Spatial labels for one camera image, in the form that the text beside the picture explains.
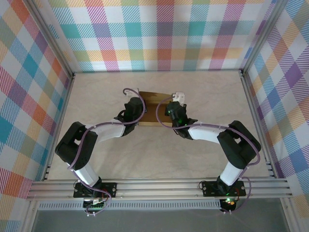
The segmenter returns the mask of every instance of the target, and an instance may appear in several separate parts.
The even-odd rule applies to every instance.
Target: beige floor
[[[95,124],[117,116],[127,101],[125,87],[185,92],[189,117],[216,124],[239,120],[256,135],[238,72],[117,72],[77,74],[60,138],[74,121]],[[261,155],[245,176],[267,176]],[[218,144],[182,139],[163,127],[136,127],[128,136],[97,144],[90,163],[102,178],[217,177],[227,159]],[[55,155],[48,178],[74,176]]]

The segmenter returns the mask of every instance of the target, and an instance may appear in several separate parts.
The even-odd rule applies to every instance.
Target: colorful plaid backdrop
[[[280,177],[309,228],[309,0],[289,0],[249,71]]]
[[[22,0],[0,0],[0,231],[39,180],[69,79]]]
[[[238,69],[276,0],[36,2],[73,68],[92,72]]]

